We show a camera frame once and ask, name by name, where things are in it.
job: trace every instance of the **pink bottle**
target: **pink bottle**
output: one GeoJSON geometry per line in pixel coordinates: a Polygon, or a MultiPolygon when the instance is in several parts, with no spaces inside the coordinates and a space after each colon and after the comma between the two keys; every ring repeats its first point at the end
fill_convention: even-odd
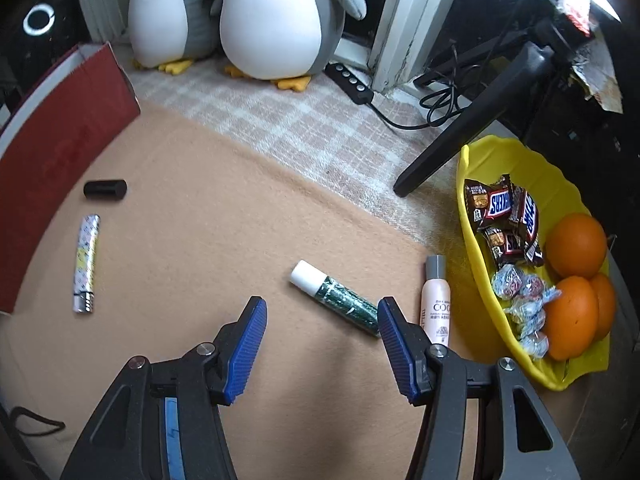
{"type": "Polygon", "coordinates": [[[427,281],[422,287],[420,326],[432,343],[449,345],[451,291],[445,278],[446,259],[442,254],[427,256],[427,281]]]}

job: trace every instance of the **red cardboard box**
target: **red cardboard box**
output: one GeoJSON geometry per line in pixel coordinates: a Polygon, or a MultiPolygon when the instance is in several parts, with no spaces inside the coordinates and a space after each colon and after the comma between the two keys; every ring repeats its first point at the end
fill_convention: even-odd
{"type": "Polygon", "coordinates": [[[0,312],[69,191],[140,107],[108,44],[82,44],[43,76],[0,132],[0,312]]]}

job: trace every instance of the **checkered blanket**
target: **checkered blanket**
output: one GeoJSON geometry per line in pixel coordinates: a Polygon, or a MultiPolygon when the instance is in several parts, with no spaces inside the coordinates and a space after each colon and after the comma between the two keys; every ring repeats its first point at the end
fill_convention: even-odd
{"type": "MultiPolygon", "coordinates": [[[[392,186],[404,168],[440,133],[389,128],[370,108],[355,105],[324,74],[305,92],[282,91],[269,82],[231,79],[224,59],[208,59],[179,76],[135,70],[130,48],[116,55],[141,99],[250,145],[301,173],[435,251],[461,242],[449,161],[407,198],[392,186]]],[[[374,104],[401,124],[423,122],[412,105],[376,95],[374,104]]]]}

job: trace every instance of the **yellow bowl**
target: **yellow bowl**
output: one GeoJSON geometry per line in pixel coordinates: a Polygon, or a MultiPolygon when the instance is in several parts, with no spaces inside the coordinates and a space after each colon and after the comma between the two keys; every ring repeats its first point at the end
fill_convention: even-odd
{"type": "MultiPolygon", "coordinates": [[[[567,362],[556,362],[551,358],[532,361],[514,337],[510,323],[502,311],[503,306],[508,306],[508,302],[498,300],[491,288],[490,276],[495,272],[494,261],[482,235],[476,235],[471,229],[464,195],[466,178],[490,184],[503,173],[509,173],[511,181],[527,189],[535,200],[540,210],[538,233],[542,247],[547,232],[562,217],[571,212],[590,213],[582,203],[577,187],[565,179],[562,172],[549,164],[542,155],[526,148],[519,140],[486,136],[462,147],[456,176],[458,210],[466,251],[484,306],[524,371],[551,390],[564,390],[581,375],[607,369],[609,336],[592,344],[580,357],[567,362]]],[[[609,263],[606,259],[600,271],[609,275],[609,263]]],[[[536,273],[547,283],[552,282],[545,267],[537,268],[536,273]]]]}

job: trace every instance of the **orange fruit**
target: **orange fruit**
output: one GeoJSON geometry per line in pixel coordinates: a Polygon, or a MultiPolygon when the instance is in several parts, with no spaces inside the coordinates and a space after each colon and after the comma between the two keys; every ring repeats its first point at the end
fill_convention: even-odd
{"type": "Polygon", "coordinates": [[[600,341],[611,331],[613,319],[616,317],[616,291],[609,278],[601,272],[589,282],[598,298],[598,327],[594,340],[600,341]]]}
{"type": "Polygon", "coordinates": [[[546,236],[545,258],[561,278],[592,278],[606,256],[604,229],[585,213],[565,216],[546,236]]]}
{"type": "Polygon", "coordinates": [[[580,356],[591,344],[598,327],[598,298],[591,284],[569,276],[556,287],[562,295],[545,305],[545,331],[549,355],[556,361],[580,356]]]}

